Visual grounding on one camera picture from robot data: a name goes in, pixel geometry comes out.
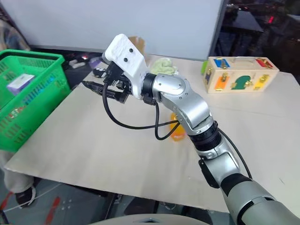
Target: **person's leg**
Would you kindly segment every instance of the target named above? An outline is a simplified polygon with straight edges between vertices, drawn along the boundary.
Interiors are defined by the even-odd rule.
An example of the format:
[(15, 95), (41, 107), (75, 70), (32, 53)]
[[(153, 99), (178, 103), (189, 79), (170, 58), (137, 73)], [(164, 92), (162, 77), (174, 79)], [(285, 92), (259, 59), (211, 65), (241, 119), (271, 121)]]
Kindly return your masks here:
[(27, 205), (30, 205), (36, 195), (33, 187), (33, 177), (4, 168), (13, 155), (12, 152), (0, 150), (0, 169), (4, 172), (5, 186), (9, 191), (15, 193), (19, 204), (29, 201)]

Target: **shoe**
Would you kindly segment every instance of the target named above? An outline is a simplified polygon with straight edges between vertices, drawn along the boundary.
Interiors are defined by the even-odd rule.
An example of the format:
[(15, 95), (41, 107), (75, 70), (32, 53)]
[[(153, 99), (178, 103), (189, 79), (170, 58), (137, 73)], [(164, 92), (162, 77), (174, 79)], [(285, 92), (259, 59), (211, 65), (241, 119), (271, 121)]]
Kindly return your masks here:
[(20, 208), (25, 208), (30, 206), (30, 204), (34, 201), (37, 195), (36, 189), (31, 186), (26, 191), (15, 194), (15, 199), (17, 203), (20, 205)]

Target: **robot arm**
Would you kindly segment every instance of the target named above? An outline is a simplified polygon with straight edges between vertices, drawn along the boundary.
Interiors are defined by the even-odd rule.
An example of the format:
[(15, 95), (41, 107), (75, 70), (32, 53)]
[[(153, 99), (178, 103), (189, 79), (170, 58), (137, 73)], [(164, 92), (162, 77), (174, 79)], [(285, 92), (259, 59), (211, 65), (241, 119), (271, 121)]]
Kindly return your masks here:
[(221, 189), (237, 225), (300, 224), (300, 219), (282, 203), (241, 174), (207, 103), (191, 89), (186, 79), (176, 75), (147, 74), (144, 57), (123, 34), (115, 37), (103, 58), (112, 61), (108, 74), (113, 74), (110, 68), (124, 72), (131, 82), (134, 97), (146, 103), (160, 102), (177, 115), (200, 157), (199, 166), (207, 183)]

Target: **red floor marking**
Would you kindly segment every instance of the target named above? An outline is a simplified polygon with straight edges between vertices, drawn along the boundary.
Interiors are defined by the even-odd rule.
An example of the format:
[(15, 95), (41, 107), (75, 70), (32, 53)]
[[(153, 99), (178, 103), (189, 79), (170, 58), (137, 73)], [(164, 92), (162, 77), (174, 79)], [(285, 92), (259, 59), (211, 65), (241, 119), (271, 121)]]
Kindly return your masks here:
[(6, 207), (7, 203), (8, 203), (8, 199), (9, 199), (9, 197), (10, 197), (12, 194), (13, 194), (12, 192), (9, 192), (9, 193), (6, 195), (5, 199), (3, 200), (3, 202), (2, 202), (1, 205), (0, 205), (0, 210), (4, 210), (4, 209), (5, 209), (5, 207)]
[(52, 207), (48, 213), (48, 216), (46, 218), (46, 221), (44, 222), (44, 225), (50, 225), (53, 218), (54, 218), (54, 213), (55, 213), (55, 210), (57, 208), (57, 206), (60, 204), (60, 198), (57, 196), (52, 204)]

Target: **table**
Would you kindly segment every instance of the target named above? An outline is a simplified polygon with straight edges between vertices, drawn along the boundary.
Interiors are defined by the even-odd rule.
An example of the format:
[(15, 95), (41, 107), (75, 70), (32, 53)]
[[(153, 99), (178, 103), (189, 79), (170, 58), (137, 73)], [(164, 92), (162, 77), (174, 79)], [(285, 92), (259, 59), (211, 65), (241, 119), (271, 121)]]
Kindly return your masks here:
[[(149, 56), (147, 63), (158, 58)], [(207, 94), (200, 75), (202, 62), (172, 61), (208, 102), (254, 179), (299, 217), (300, 203), (295, 196), (300, 188), (300, 88), (294, 77), (279, 73), (263, 93)], [(126, 124), (154, 124), (155, 108), (132, 96), (124, 105), (109, 99), (109, 105)], [(160, 109), (160, 122), (168, 121), (171, 111)], [(160, 131), (166, 134), (169, 128)], [(153, 129), (129, 130), (114, 124), (101, 97), (79, 85), (6, 168), (87, 188), (227, 211), (220, 190), (206, 183), (198, 160), (188, 138), (158, 141)]]
[[(224, 20), (221, 31), (235, 34), (228, 56), (234, 56), (236, 49), (240, 46), (239, 39), (242, 34), (245, 33), (251, 35), (252, 38), (249, 46), (252, 46), (257, 45), (258, 39), (263, 33), (263, 29), (254, 16), (250, 12), (241, 10), (238, 10), (238, 15), (233, 22), (226, 22), (226, 20)], [(251, 52), (247, 51), (245, 55), (251, 55)]]

